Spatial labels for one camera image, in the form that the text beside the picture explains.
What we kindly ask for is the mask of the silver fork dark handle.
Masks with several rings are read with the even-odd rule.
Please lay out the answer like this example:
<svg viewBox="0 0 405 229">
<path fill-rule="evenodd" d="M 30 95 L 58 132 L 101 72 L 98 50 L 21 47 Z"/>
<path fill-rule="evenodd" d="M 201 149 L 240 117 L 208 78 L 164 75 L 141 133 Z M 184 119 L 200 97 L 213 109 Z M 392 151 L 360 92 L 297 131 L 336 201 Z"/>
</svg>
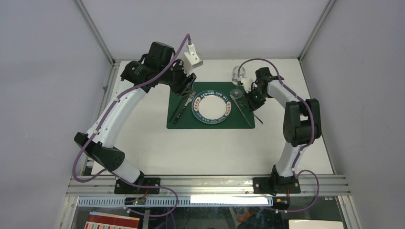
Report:
<svg viewBox="0 0 405 229">
<path fill-rule="evenodd" d="M 184 103 L 182 109 L 177 113 L 175 119 L 173 120 L 173 123 L 177 123 L 183 112 L 185 111 L 186 107 L 188 106 L 189 103 L 192 102 L 192 100 L 195 97 L 196 92 L 192 92 L 189 97 L 187 98 L 186 102 Z"/>
</svg>

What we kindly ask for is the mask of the silver spoon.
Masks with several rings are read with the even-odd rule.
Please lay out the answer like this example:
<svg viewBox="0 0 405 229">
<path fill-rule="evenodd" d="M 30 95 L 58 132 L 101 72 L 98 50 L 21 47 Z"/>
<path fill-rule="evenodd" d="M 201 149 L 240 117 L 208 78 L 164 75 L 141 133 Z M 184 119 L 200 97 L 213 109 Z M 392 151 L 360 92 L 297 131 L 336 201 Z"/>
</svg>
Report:
<svg viewBox="0 0 405 229">
<path fill-rule="evenodd" d="M 238 102 L 242 107 L 248 108 L 247 103 L 243 102 L 243 101 L 239 101 Z M 264 124 L 264 122 L 256 115 L 253 113 L 253 116 L 255 117 L 255 119 L 257 121 L 259 121 L 262 125 Z"/>
</svg>

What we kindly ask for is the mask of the clear drinking glass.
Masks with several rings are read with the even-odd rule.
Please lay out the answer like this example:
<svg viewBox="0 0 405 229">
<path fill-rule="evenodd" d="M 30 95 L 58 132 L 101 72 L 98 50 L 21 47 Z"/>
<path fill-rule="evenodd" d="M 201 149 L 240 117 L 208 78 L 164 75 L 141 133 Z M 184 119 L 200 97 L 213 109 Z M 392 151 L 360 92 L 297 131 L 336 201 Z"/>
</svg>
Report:
<svg viewBox="0 0 405 229">
<path fill-rule="evenodd" d="M 236 88 L 230 91 L 235 99 L 239 99 L 243 96 L 243 90 L 239 88 L 242 85 L 241 80 L 245 78 L 245 68 L 241 66 L 235 66 L 232 71 L 232 83 Z"/>
</svg>

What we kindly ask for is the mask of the silver table knife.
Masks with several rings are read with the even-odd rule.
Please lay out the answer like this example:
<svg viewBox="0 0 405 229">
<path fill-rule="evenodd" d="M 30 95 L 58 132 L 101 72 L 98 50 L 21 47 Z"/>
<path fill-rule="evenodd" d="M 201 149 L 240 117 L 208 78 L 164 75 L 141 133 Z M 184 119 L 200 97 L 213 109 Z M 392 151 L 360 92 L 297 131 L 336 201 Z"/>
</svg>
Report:
<svg viewBox="0 0 405 229">
<path fill-rule="evenodd" d="M 246 117 L 246 115 L 244 114 L 244 112 L 242 111 L 241 107 L 239 106 L 238 102 L 236 101 L 236 98 L 233 95 L 230 95 L 232 101 L 234 102 L 234 104 L 236 105 L 236 107 L 238 108 L 238 110 L 240 111 L 241 115 L 243 116 L 243 118 L 246 120 L 246 122 L 248 123 L 248 125 L 250 127 L 252 127 L 252 125 L 250 124 L 248 118 Z"/>
</svg>

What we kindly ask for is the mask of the dark green placemat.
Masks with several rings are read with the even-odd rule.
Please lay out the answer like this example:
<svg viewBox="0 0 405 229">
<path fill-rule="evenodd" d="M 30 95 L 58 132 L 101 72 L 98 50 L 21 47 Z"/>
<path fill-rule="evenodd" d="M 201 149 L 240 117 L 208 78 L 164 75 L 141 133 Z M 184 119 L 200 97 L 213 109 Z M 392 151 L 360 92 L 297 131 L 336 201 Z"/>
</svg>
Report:
<svg viewBox="0 0 405 229">
<path fill-rule="evenodd" d="M 231 82 L 196 82 L 193 85 L 193 88 L 196 92 L 196 94 L 205 91 L 205 90 L 218 90 L 223 93 L 229 94 L 230 91 L 236 86 L 232 84 Z M 255 118 L 253 116 L 253 112 L 249 111 L 248 108 L 242 107 L 239 103 L 239 106 L 241 107 L 242 111 L 248 118 L 250 124 L 252 127 L 248 125 L 246 120 L 243 118 L 241 115 L 240 111 L 236 107 L 233 101 L 232 103 L 232 111 L 230 113 L 230 116 L 223 122 L 215 125 L 209 125 L 209 124 L 204 124 L 200 121 L 198 121 L 194 115 L 192 114 L 192 105 L 189 104 L 181 117 L 179 118 L 177 123 L 173 123 L 174 118 L 169 121 L 169 118 L 171 117 L 173 111 L 175 110 L 175 107 L 177 106 L 178 102 L 180 101 L 181 97 L 176 96 L 173 92 L 169 93 L 169 105 L 168 105 L 168 116 L 167 116 L 167 124 L 166 127 L 168 129 L 253 129 L 255 128 Z M 184 103 L 187 100 L 186 98 L 183 100 L 181 103 L 177 113 L 180 111 L 180 109 L 183 107 Z M 246 103 L 246 99 L 244 97 L 241 97 L 236 100 L 237 102 L 243 101 Z"/>
</svg>

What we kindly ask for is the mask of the white plate teal rim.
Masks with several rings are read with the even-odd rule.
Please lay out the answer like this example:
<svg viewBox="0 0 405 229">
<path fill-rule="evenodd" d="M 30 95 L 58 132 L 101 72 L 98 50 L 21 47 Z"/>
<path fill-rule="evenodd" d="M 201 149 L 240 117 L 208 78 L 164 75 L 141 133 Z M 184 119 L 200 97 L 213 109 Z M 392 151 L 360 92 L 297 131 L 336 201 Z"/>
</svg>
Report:
<svg viewBox="0 0 405 229">
<path fill-rule="evenodd" d="M 231 111 L 230 95 L 218 90 L 202 91 L 192 100 L 192 114 L 204 124 L 219 124 L 230 116 Z"/>
</svg>

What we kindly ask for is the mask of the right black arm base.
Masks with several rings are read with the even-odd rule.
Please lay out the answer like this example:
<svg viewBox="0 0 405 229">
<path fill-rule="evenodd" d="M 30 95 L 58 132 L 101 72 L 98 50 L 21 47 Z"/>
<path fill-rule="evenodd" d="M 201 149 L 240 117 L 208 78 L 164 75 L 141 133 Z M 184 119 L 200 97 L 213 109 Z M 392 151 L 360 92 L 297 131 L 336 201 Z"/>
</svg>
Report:
<svg viewBox="0 0 405 229">
<path fill-rule="evenodd" d="M 291 177 L 254 177 L 253 189 L 255 194 L 299 194 L 301 188 L 298 179 Z"/>
</svg>

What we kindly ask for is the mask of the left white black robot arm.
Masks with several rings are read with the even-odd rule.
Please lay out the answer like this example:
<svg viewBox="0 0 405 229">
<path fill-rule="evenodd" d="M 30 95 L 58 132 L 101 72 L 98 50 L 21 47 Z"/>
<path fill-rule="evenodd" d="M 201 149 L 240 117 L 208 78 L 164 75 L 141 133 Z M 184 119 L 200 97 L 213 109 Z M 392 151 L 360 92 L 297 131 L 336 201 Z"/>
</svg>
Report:
<svg viewBox="0 0 405 229">
<path fill-rule="evenodd" d="M 156 85 L 169 86 L 172 93 L 183 97 L 190 95 L 196 75 L 193 69 L 202 63 L 195 45 L 191 41 L 183 42 L 187 51 L 179 58 L 180 47 L 161 42 L 153 42 L 148 53 L 138 61 L 131 61 L 123 70 L 114 97 L 110 100 L 96 123 L 87 132 L 78 132 L 75 142 L 85 153 L 106 171 L 125 182 L 132 194 L 144 187 L 144 173 L 134 167 L 125 153 L 115 147 L 115 142 L 124 123 L 137 104 Z"/>
</svg>

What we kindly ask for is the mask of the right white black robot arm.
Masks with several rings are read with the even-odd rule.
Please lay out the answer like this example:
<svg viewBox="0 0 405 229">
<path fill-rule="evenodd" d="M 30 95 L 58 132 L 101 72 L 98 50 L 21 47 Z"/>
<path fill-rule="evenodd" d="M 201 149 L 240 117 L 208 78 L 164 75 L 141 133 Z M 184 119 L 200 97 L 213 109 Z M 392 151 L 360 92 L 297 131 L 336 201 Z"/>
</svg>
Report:
<svg viewBox="0 0 405 229">
<path fill-rule="evenodd" d="M 321 135 L 320 103 L 317 99 L 303 99 L 280 75 L 272 75 L 267 67 L 256 70 L 255 74 L 255 80 L 241 81 L 249 110 L 257 110 L 270 98 L 284 108 L 282 131 L 286 143 L 268 181 L 273 192 L 282 193 L 297 183 L 298 162 Z"/>
</svg>

